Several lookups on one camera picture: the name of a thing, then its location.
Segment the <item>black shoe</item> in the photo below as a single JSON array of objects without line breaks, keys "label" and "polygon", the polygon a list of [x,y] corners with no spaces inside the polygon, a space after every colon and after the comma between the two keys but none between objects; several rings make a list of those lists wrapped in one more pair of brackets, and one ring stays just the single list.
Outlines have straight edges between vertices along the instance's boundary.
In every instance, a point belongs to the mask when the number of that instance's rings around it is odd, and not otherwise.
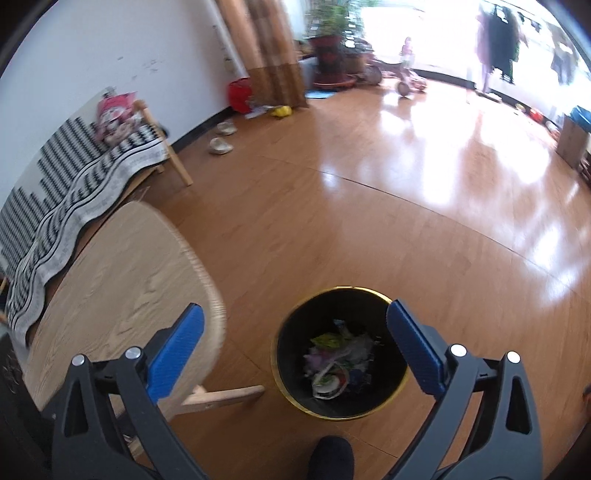
[{"label": "black shoe", "polygon": [[342,437],[322,437],[310,457],[307,480],[353,480],[354,471],[351,444]]}]

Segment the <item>brown curtain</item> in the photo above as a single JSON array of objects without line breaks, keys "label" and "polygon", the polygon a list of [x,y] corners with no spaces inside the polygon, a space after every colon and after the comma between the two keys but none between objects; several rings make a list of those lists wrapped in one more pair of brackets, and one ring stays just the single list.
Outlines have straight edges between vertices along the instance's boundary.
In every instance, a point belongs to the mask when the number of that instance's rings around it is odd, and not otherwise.
[{"label": "brown curtain", "polygon": [[217,0],[262,105],[306,106],[304,83],[281,0]]}]

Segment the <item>black trash can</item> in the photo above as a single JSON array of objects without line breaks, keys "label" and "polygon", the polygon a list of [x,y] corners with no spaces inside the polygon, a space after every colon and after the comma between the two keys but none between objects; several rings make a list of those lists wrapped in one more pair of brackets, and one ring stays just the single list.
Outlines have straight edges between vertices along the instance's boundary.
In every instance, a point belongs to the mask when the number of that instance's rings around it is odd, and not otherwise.
[{"label": "black trash can", "polygon": [[[386,326],[391,300],[360,287],[335,287],[298,305],[286,318],[271,350],[275,382],[300,410],[326,420],[353,420],[369,415],[392,400],[404,386],[407,363]],[[378,344],[368,373],[372,380],[361,392],[347,392],[332,400],[312,395],[304,375],[304,355],[312,338],[338,333],[334,319],[344,320],[353,335],[368,333]]]}]

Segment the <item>metal screw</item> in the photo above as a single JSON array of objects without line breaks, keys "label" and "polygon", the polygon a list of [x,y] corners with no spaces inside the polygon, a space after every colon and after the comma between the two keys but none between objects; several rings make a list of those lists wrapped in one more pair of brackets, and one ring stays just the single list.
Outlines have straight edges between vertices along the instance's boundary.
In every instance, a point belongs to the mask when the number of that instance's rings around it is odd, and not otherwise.
[{"label": "metal screw", "polygon": [[128,348],[125,351],[125,357],[129,358],[130,360],[135,360],[136,358],[139,358],[139,356],[141,354],[142,354],[142,350],[137,346],[133,346],[131,348]]},{"label": "metal screw", "polygon": [[72,359],[72,365],[79,367],[84,363],[84,355],[78,354]]},{"label": "metal screw", "polygon": [[512,364],[518,364],[521,361],[521,357],[517,352],[507,352],[507,360]]},{"label": "metal screw", "polygon": [[463,345],[460,345],[459,343],[455,343],[454,345],[452,345],[450,347],[450,350],[452,351],[452,353],[455,356],[466,356],[466,354],[468,353],[468,350],[466,350],[466,347]]}]

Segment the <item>striped cloth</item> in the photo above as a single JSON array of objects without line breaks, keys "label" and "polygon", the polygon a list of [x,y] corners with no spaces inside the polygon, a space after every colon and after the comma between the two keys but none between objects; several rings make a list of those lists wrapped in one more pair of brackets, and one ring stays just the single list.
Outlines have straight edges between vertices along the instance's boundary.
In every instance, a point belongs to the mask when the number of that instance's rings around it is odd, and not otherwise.
[{"label": "striped cloth", "polygon": [[78,235],[105,213],[129,179],[162,163],[167,150],[150,125],[114,148],[92,122],[102,93],[43,145],[0,210],[0,271],[10,280],[6,314],[22,344],[45,306],[45,285],[68,263]]}]

